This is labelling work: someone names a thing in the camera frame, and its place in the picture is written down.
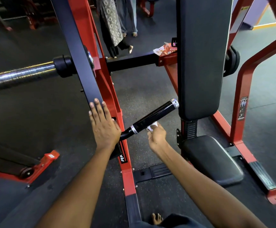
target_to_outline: right arm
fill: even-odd
[[[152,126],[149,145],[177,178],[190,198],[216,228],[266,228],[239,200],[197,171],[165,140],[163,127]]]

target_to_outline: person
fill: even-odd
[[[133,46],[128,45],[122,35],[115,1],[97,0],[96,6],[99,13],[103,41],[110,56],[116,58],[119,55],[117,46],[121,50],[128,49],[128,53],[132,53]]]
[[[138,36],[137,30],[137,14],[136,14],[136,0],[116,0],[117,11],[120,19],[122,34],[125,37],[126,29],[126,15],[129,13],[131,20],[131,31],[134,37]]]
[[[103,109],[98,99],[90,103],[89,117],[97,143],[95,154],[41,218],[37,228],[90,227],[109,157],[121,135],[120,127],[111,118],[106,103],[102,102],[102,106]],[[152,129],[148,132],[151,150],[166,164],[214,227],[266,228],[233,195],[183,159],[167,143],[166,131],[159,123]],[[152,225],[140,221],[133,227],[204,227],[189,217],[177,214],[163,219],[153,213],[152,219]]]

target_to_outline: hand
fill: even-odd
[[[121,129],[117,122],[111,118],[110,112],[105,102],[102,102],[102,107],[99,100],[95,98],[95,104],[98,112],[94,106],[94,103],[90,103],[91,111],[89,111],[89,118],[91,126],[93,128],[95,140],[97,143],[97,151],[107,150],[111,154],[115,145],[118,143],[121,135]]]
[[[156,154],[164,149],[168,143],[165,140],[166,131],[164,128],[157,122],[158,126],[151,126],[153,131],[149,131],[147,135],[149,136],[149,146],[151,150],[154,151]]]

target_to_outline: white label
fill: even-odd
[[[233,26],[230,30],[230,33],[236,33],[238,31],[239,27],[241,26],[242,22],[245,19],[245,16],[246,16],[249,8],[250,8],[250,6],[243,6],[240,9],[240,11],[237,15],[237,18],[236,18],[236,20],[235,20],[235,22],[234,22],[234,24],[233,24]]]

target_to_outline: left hand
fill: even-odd
[[[97,143],[97,151],[106,150],[110,155],[120,139],[121,129],[117,122],[111,118],[106,103],[102,102],[103,112],[99,100],[95,98],[94,101],[98,112],[96,111],[95,104],[91,102],[89,118]]]

